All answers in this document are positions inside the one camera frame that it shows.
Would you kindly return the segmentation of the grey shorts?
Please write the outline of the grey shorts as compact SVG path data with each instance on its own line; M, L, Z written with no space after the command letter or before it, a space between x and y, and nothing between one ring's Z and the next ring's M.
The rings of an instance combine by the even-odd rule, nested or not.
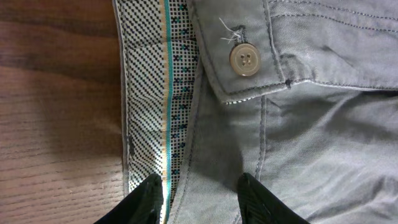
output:
M242 223L249 173L309 223L397 222L397 2L113 2L124 193Z

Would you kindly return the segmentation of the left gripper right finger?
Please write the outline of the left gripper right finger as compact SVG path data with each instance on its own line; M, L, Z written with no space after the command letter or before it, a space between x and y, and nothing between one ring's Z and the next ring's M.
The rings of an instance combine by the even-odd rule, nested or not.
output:
M238 179L242 224L309 224L249 173Z

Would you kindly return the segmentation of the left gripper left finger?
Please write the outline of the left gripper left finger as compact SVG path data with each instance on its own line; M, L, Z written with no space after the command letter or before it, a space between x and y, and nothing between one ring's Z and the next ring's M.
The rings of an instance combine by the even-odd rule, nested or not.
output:
M151 174L95 224L159 224L162 178Z

